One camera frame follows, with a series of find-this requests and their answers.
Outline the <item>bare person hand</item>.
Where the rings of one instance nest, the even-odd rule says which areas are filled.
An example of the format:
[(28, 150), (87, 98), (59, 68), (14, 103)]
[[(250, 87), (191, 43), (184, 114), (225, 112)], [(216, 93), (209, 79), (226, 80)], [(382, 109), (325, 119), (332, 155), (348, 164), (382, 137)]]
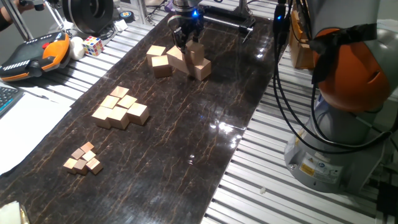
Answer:
[(14, 4), (16, 5), (18, 11), (20, 14), (22, 14), (25, 11), (31, 10), (34, 8), (34, 5), (32, 3), (24, 3), (21, 4), (20, 0), (14, 0)]

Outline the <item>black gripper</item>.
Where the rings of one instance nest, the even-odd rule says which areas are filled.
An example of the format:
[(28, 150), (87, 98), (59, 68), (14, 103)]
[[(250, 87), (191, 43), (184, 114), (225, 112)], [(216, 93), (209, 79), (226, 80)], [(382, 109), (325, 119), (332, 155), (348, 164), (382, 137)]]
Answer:
[(172, 32), (175, 45), (180, 49), (181, 53), (186, 51), (186, 34), (183, 27), (193, 29), (192, 40), (199, 43), (199, 37), (203, 30), (203, 9), (199, 6), (201, 0), (173, 0), (173, 8), (175, 14), (167, 21), (167, 25), (172, 28), (172, 23), (177, 21), (178, 28)]

